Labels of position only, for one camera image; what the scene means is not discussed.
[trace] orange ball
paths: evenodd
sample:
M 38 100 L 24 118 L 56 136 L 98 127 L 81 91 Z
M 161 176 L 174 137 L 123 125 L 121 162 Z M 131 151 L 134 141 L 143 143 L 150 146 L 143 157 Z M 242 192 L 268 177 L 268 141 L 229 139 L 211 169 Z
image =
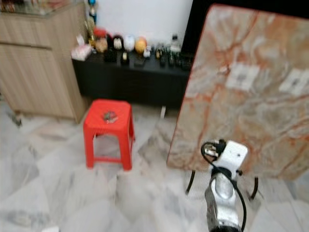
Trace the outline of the orange ball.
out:
M 143 37 L 139 37 L 135 42 L 135 51 L 139 54 L 143 54 L 145 48 L 147 46 L 147 41 Z

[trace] light wood cabinet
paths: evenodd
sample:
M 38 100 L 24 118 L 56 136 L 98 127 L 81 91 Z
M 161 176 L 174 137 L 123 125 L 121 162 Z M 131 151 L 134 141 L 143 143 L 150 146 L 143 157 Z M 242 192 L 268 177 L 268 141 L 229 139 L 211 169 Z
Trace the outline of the light wood cabinet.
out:
M 70 51 L 85 35 L 84 3 L 48 16 L 0 15 L 0 89 L 16 112 L 83 117 Z

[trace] white wall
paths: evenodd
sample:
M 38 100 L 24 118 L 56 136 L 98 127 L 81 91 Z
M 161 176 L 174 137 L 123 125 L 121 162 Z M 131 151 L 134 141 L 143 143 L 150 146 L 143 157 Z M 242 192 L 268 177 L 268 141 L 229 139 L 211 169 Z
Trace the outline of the white wall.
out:
M 193 0 L 97 0 L 97 26 L 121 35 L 144 36 L 149 42 L 182 43 Z

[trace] black low cabinet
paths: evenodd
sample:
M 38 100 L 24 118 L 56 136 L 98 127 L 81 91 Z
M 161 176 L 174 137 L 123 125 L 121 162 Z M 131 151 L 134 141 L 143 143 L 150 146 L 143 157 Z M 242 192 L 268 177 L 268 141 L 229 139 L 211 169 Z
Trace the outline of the black low cabinet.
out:
M 91 54 L 86 61 L 72 60 L 80 93 L 93 99 L 125 100 L 148 105 L 179 108 L 189 71 L 161 67 L 151 56 L 142 67 L 134 66 L 136 54 L 129 54 L 130 64 L 107 63 L 102 54 Z

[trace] red plastic stool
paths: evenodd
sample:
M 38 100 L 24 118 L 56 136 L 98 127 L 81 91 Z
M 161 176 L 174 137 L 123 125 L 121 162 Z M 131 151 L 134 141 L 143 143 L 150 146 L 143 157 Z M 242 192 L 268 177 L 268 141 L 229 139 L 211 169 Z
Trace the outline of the red plastic stool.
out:
M 104 120 L 106 113 L 113 112 L 117 119 L 113 123 Z M 121 158 L 95 157 L 93 138 L 96 135 L 112 134 L 118 137 Z M 135 140 L 132 108 L 125 101 L 95 100 L 84 122 L 84 144 L 86 164 L 93 168 L 95 161 L 122 163 L 124 170 L 132 169 L 131 151 Z

